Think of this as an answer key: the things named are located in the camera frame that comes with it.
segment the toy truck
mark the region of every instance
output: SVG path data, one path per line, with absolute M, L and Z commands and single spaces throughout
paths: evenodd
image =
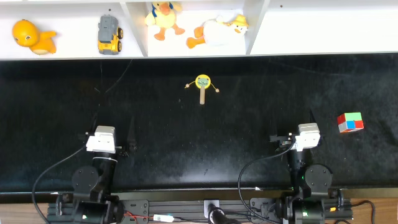
M 101 16 L 98 28 L 98 50 L 101 54 L 116 55 L 122 51 L 120 40 L 123 38 L 123 30 L 115 17 Z

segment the yellow plush duck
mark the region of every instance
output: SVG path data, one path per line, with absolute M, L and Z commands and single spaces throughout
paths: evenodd
M 30 48 L 37 55 L 54 54 L 57 51 L 51 39 L 55 37 L 55 32 L 41 32 L 27 20 L 18 21 L 12 28 L 12 35 L 18 45 Z
M 249 24 L 243 15 L 236 16 L 231 23 L 223 22 L 221 16 L 217 19 L 206 21 L 203 26 L 194 30 L 195 38 L 187 39 L 187 46 L 192 49 L 198 44 L 219 46 L 233 43 L 244 36 Z
M 182 10 L 182 6 L 177 2 L 153 2 L 152 3 L 152 11 L 145 18 L 145 23 L 148 26 L 152 26 L 156 24 L 160 27 L 160 32 L 155 34 L 155 38 L 157 40 L 165 39 L 165 32 L 168 28 L 173 28 L 176 35 L 181 35 L 185 32 L 185 29 L 179 28 L 175 21 L 177 20 L 177 16 L 175 15 L 174 10 L 180 12 Z

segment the black table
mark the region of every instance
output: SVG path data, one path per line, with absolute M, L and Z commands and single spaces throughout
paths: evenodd
M 81 147 L 99 102 L 118 137 L 136 118 L 139 149 L 119 160 L 115 192 L 236 187 L 247 162 L 275 153 L 275 127 L 295 131 L 309 110 L 326 140 L 313 159 L 332 169 L 334 187 L 398 186 L 396 54 L 133 60 L 102 102 L 97 90 L 129 61 L 0 63 L 0 192 L 31 191 L 45 168 Z M 196 87 L 184 89 L 201 73 L 221 91 L 208 89 L 204 106 Z M 357 111 L 365 129 L 340 134 L 337 116 Z M 71 190 L 73 172 L 91 158 L 81 152 L 37 190 Z M 243 186 L 290 187 L 286 163 L 254 164 Z

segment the rubik's cube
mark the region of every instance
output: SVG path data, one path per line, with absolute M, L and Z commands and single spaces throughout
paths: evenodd
M 353 132 L 363 129 L 363 121 L 360 112 L 344 113 L 337 118 L 340 133 Z

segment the yellow hat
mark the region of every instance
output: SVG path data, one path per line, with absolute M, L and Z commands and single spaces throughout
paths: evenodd
M 249 26 L 246 22 L 246 17 L 244 15 L 238 15 L 236 16 L 236 19 L 232 21 L 232 24 L 238 25 L 238 26 Z

